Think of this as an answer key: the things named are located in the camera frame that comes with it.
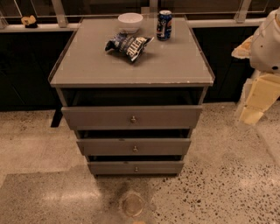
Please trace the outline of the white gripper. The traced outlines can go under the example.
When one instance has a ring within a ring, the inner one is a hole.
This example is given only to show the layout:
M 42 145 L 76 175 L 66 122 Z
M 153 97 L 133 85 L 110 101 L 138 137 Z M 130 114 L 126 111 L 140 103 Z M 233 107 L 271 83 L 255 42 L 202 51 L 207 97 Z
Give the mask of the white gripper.
M 248 59 L 260 71 L 249 90 L 239 120 L 256 124 L 280 97 L 280 7 L 273 10 L 250 36 L 231 53 L 237 59 Z

